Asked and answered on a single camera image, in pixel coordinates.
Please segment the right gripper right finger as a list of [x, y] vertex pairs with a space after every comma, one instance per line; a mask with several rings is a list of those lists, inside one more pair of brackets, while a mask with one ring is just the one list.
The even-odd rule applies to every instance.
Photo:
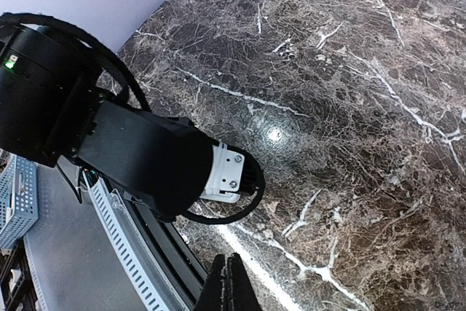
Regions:
[[262, 311], [239, 254], [226, 259], [224, 306], [230, 311]]

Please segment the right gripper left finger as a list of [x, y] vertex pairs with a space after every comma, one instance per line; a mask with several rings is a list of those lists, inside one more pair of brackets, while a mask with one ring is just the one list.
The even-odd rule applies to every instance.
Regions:
[[224, 267], [226, 258], [223, 254], [218, 254], [212, 263], [201, 294], [194, 306], [200, 311], [221, 311], [225, 310], [224, 303]]

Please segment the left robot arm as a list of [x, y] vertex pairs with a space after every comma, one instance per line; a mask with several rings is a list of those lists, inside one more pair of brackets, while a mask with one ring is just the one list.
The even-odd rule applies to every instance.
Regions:
[[168, 222], [186, 215], [213, 166], [211, 139], [186, 117], [154, 114], [109, 48], [30, 13], [1, 16], [1, 147], [94, 170]]

